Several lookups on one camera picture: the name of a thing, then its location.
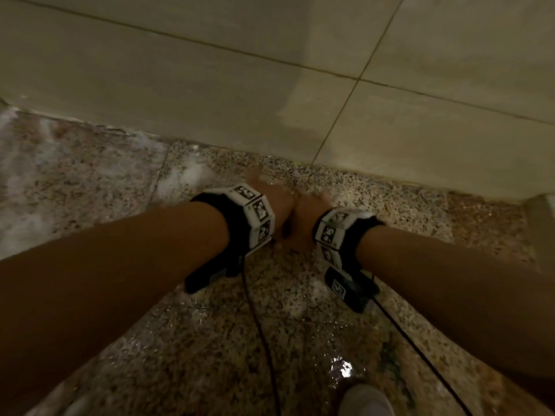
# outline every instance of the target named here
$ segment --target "speckled stone floor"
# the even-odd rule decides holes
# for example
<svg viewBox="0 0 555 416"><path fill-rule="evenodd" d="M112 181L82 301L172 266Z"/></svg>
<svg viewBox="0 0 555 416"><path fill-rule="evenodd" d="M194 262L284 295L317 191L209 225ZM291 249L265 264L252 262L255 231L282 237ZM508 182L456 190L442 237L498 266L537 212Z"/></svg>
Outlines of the speckled stone floor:
<svg viewBox="0 0 555 416"><path fill-rule="evenodd" d="M519 206L353 172L10 109L0 115L0 160L0 258L187 200L204 187L237 181L258 164L288 185L329 188L336 203L372 209L392 226L534 265ZM354 314L331 293L312 254L269 245L247 259L246 275L284 415L333 414L339 392L354 379L384 391L397 415L462 414L378 309ZM384 306L474 415L537 406L380 286ZM272 414L269 370L240 279L219 280L193 296L178 286L31 414L64 412Z"/></svg>

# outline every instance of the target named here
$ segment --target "wristband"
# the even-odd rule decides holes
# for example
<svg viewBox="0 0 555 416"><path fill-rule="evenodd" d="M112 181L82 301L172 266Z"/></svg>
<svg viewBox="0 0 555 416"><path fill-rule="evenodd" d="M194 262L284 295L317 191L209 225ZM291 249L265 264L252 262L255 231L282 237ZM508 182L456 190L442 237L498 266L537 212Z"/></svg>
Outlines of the wristband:
<svg viewBox="0 0 555 416"><path fill-rule="evenodd" d="M332 267L355 274L362 269L355 256L360 240L368 230L380 225L385 223L369 211L338 207L316 221L312 238Z"/></svg>
<svg viewBox="0 0 555 416"><path fill-rule="evenodd" d="M223 252L185 279L188 294L199 291L221 276L237 276L244 257L270 242L275 229L275 214L268 199L246 183L211 188L191 201L209 204L224 216L229 243Z"/></svg>

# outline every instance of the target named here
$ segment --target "gray shoe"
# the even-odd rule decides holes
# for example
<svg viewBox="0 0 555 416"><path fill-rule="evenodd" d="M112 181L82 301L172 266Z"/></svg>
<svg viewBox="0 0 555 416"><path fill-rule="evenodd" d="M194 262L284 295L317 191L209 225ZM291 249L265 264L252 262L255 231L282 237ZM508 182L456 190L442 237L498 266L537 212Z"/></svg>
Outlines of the gray shoe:
<svg viewBox="0 0 555 416"><path fill-rule="evenodd" d="M368 384L358 384L345 393L337 416L395 416L395 413L381 391Z"/></svg>

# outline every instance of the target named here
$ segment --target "wall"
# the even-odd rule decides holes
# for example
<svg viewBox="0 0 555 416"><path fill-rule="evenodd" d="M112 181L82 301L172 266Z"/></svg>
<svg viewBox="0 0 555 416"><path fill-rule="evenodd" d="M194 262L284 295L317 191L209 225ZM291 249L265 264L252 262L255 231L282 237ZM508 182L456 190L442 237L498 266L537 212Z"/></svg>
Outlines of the wall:
<svg viewBox="0 0 555 416"><path fill-rule="evenodd" d="M488 197L555 191L555 0L0 0L10 104Z"/></svg>

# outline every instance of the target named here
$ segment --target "granite floor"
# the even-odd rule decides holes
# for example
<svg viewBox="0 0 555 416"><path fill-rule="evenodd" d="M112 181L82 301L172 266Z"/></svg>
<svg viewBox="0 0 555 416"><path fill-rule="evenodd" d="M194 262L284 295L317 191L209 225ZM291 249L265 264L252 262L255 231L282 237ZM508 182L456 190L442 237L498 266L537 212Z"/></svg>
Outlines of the granite floor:
<svg viewBox="0 0 555 416"><path fill-rule="evenodd" d="M288 186L328 188L337 204L372 209L392 226L534 265L519 206L353 172L11 109L0 115L0 160L0 258L187 200L257 165ZM384 391L397 415L462 414L378 309L354 314L331 293L311 253L268 245L247 259L246 277L273 354L284 415L331 415L340 392L357 380ZM474 415L543 411L380 286L382 304ZM30 412L272 413L269 370L239 278L192 296L177 286Z"/></svg>

